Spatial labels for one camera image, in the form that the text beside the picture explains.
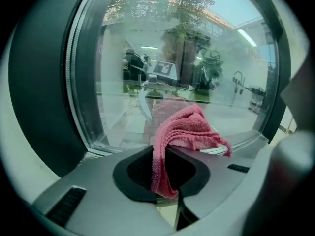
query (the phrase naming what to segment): cloth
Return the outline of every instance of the cloth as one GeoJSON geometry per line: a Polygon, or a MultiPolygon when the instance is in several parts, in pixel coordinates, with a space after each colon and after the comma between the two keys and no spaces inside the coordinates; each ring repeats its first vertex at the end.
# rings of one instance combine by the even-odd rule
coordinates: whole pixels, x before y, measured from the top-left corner
{"type": "Polygon", "coordinates": [[[151,191],[171,199],[176,197],[178,190],[171,187],[165,168],[167,144],[192,150],[217,148],[218,144],[223,144],[227,147],[224,156],[232,154],[229,141],[211,130],[198,105],[185,107],[170,116],[154,136],[151,191]]]}

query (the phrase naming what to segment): black slot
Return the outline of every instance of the black slot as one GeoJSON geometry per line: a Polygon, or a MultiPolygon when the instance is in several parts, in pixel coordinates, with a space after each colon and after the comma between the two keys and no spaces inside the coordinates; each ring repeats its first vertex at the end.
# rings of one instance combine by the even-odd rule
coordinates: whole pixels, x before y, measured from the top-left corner
{"type": "Polygon", "coordinates": [[[77,187],[71,188],[50,210],[46,217],[64,227],[74,210],[78,207],[85,193],[86,190],[84,189],[77,187]]]}
{"type": "Polygon", "coordinates": [[[245,166],[237,165],[237,164],[230,164],[228,166],[228,168],[231,170],[239,171],[239,172],[243,172],[243,173],[247,173],[250,170],[249,167],[245,167],[245,166]]]}

